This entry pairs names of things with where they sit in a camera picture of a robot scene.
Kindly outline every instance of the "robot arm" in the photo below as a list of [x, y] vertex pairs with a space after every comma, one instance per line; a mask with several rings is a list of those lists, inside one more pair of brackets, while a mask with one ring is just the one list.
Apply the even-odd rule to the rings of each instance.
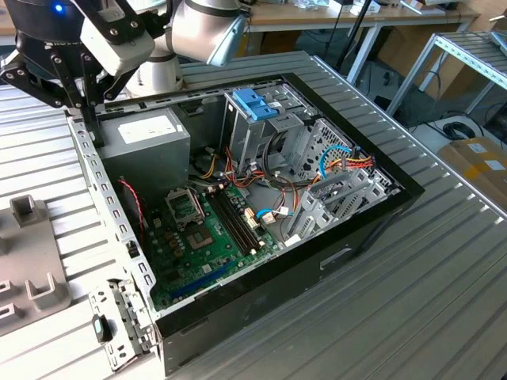
[[84, 108], [120, 93], [150, 59], [154, 39], [208, 64], [227, 63], [245, 25], [237, 0], [183, 0], [177, 6], [168, 1], [167, 12], [158, 15], [152, 9], [137, 13], [127, 0], [6, 0], [17, 39], [0, 78], [52, 107], [78, 108], [85, 115], [90, 111]]

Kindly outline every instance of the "red cable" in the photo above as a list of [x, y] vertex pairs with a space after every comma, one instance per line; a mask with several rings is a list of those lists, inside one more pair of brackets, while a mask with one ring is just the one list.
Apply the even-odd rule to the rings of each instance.
[[137, 211], [139, 213], [139, 226], [141, 229], [141, 246], [142, 246], [144, 243], [144, 225], [143, 225], [143, 211], [141, 210], [141, 203], [139, 202], [139, 197], [137, 196], [137, 192], [135, 192], [134, 188], [127, 182], [125, 182], [124, 180], [118, 180], [118, 182], [120, 182], [123, 186], [125, 186], [134, 197], [135, 204], [137, 205]]

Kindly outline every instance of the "metal rack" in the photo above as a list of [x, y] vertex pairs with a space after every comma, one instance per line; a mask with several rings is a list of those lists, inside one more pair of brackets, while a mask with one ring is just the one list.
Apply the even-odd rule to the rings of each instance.
[[[435, 48], [440, 48], [444, 52], [441, 53], [430, 69], [433, 73], [438, 72], [442, 62], [450, 54], [490, 80], [490, 83], [472, 101], [467, 113], [474, 110], [495, 84], [507, 89], [507, 56], [491, 41], [489, 33], [454, 32], [433, 34], [387, 108], [386, 113], [388, 115], [393, 115], [398, 109]], [[433, 76], [431, 73], [426, 76], [419, 87], [421, 91], [426, 89]]]
[[[318, 58], [304, 52], [184, 65], [191, 88], [292, 71], [425, 187], [371, 250], [173, 379], [501, 378], [507, 237], [499, 210]], [[0, 338], [5, 378], [112, 376], [86, 295], [120, 279], [61, 111], [0, 88], [0, 206], [46, 200], [71, 306]], [[162, 379], [147, 356], [114, 378]]]

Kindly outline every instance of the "yellow cable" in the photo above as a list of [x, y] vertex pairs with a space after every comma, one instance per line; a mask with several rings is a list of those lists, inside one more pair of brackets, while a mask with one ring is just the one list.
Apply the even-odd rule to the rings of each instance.
[[207, 179], [213, 175], [213, 171], [215, 170], [215, 160], [216, 160], [216, 154], [213, 154], [212, 165], [210, 166], [208, 172], [206, 174], [204, 174], [203, 176], [201, 176], [201, 178]]

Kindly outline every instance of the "blue cable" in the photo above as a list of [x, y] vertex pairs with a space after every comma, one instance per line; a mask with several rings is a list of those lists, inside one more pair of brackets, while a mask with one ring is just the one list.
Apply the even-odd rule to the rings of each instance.
[[259, 219], [262, 215], [267, 214], [268, 212], [271, 212], [271, 211], [273, 211], [273, 209], [271, 209], [271, 208], [263, 208], [255, 216], [256, 216], [257, 219]]
[[342, 145], [332, 145], [322, 153], [322, 157], [320, 157], [320, 161], [318, 162], [318, 168], [320, 169], [320, 173], [322, 174], [322, 178], [326, 178], [326, 170], [324, 169], [324, 161], [326, 160], [327, 153], [332, 149], [343, 150], [344, 152], [351, 153], [352, 149], [342, 146]]
[[[267, 214], [268, 212], [276, 212], [277, 214], [280, 213], [279, 211], [274, 211], [272, 208], [263, 208], [255, 216], [257, 217], [257, 219], [259, 219], [262, 215]], [[287, 214], [287, 216], [293, 216], [293, 215], [294, 215], [294, 213], [292, 213], [292, 212], [289, 212]]]

